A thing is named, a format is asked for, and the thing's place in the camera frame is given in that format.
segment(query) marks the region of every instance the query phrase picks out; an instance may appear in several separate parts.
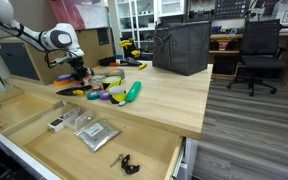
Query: laminate floor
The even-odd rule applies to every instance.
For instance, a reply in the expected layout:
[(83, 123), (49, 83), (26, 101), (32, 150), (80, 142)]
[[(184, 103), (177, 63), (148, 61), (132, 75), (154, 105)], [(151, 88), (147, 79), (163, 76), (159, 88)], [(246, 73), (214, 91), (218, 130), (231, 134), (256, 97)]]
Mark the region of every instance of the laminate floor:
[(202, 180), (288, 180), (288, 86), (270, 94), (213, 80), (193, 175)]

